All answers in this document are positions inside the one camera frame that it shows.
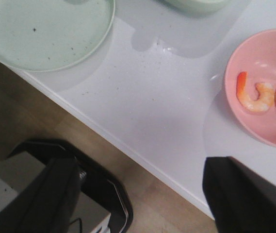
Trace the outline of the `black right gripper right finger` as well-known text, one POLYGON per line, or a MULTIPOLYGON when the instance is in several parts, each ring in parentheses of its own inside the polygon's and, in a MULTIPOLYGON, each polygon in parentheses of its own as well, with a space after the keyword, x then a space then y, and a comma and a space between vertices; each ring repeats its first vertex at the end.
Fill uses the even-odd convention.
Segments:
POLYGON ((218 232, 276 233, 276 186, 234 157, 208 157, 202 188, 218 232))

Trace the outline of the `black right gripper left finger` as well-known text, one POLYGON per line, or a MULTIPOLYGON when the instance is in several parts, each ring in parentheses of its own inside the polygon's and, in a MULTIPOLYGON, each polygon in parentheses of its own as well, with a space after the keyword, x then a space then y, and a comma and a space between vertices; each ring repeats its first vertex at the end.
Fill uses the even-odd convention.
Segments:
POLYGON ((66 233, 80 194, 75 159, 51 159, 0 212, 0 233, 66 233))

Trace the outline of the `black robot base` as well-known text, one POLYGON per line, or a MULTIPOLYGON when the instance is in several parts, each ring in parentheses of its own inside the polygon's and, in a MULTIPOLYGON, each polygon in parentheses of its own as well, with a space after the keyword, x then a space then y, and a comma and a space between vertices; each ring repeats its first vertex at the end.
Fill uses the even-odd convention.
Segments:
POLYGON ((0 212, 42 172, 51 159, 75 159, 80 194, 67 233, 125 233, 133 209, 123 185, 104 167, 61 140, 28 140, 0 161, 0 212))

